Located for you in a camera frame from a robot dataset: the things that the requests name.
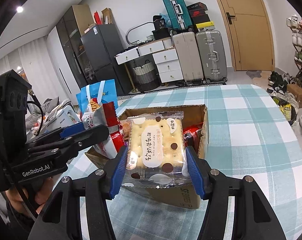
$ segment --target white drawer unit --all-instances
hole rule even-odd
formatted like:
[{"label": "white drawer unit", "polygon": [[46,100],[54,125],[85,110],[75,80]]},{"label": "white drawer unit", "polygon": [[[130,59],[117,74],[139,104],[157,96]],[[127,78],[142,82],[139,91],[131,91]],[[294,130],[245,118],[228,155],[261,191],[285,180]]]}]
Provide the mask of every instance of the white drawer unit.
[{"label": "white drawer unit", "polygon": [[183,79],[181,69],[168,71],[168,72],[164,72],[164,73],[159,73],[159,75],[160,75],[162,83]]},{"label": "white drawer unit", "polygon": [[178,59],[177,51],[175,49],[167,49],[153,54],[154,62],[156,64]]},{"label": "white drawer unit", "polygon": [[154,53],[160,50],[164,50],[164,45],[162,41],[152,42],[150,44],[142,45],[138,47],[140,56],[144,56],[150,53]]},{"label": "white drawer unit", "polygon": [[138,57],[139,57],[138,50],[137,48],[134,48],[119,54],[118,56],[115,57],[115,59],[118,62],[118,64],[122,64]]},{"label": "white drawer unit", "polygon": [[159,73],[164,73],[173,70],[181,70],[180,62],[178,59],[171,60],[168,62],[158,63],[156,66],[158,68]]}]

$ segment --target teal suitcase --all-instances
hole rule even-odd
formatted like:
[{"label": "teal suitcase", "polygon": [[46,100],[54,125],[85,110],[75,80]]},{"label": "teal suitcase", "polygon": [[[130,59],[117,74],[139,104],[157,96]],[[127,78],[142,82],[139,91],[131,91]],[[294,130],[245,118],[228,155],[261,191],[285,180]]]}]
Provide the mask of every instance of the teal suitcase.
[{"label": "teal suitcase", "polygon": [[173,28],[187,30],[192,26],[191,17],[184,0],[163,0]]}]

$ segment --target light blue checkered tablecloth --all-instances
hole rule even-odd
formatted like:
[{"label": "light blue checkered tablecloth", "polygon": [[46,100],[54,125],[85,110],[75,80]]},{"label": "light blue checkered tablecloth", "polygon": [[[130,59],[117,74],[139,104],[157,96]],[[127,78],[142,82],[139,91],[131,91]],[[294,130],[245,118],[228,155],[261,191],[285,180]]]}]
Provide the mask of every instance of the light blue checkered tablecloth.
[{"label": "light blue checkered tablecloth", "polygon": [[[302,232],[302,152],[296,136],[270,96],[254,85],[225,85],[137,95],[118,109],[201,105],[208,107],[206,160],[227,176],[251,175],[270,201],[287,239]],[[64,175],[84,177],[96,167],[80,152]],[[121,189],[107,206],[117,239],[196,239],[207,201],[197,210],[157,203]],[[229,198],[225,239],[231,239],[234,198]],[[81,199],[83,236],[89,239]]]}]

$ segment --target gray refrigerator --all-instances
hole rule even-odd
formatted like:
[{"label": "gray refrigerator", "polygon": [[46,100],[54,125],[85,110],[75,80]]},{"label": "gray refrigerator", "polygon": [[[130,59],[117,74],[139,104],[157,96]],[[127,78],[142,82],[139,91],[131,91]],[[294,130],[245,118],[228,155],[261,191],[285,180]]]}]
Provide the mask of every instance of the gray refrigerator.
[{"label": "gray refrigerator", "polygon": [[117,95],[128,95],[133,88],[130,79],[124,65],[118,65],[114,58],[123,50],[115,25],[96,25],[81,41],[98,82],[114,79]]}]

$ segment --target silver suitcase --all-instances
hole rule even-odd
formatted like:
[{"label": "silver suitcase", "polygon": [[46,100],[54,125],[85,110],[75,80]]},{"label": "silver suitcase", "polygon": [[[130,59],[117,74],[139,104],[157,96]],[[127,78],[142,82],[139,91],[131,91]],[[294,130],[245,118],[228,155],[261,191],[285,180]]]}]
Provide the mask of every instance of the silver suitcase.
[{"label": "silver suitcase", "polygon": [[184,80],[203,80],[202,64],[195,34],[193,32],[180,33],[173,36],[173,41]]},{"label": "silver suitcase", "polygon": [[226,82],[227,60],[221,33],[216,30],[199,32],[196,34],[196,41],[206,82]]}]

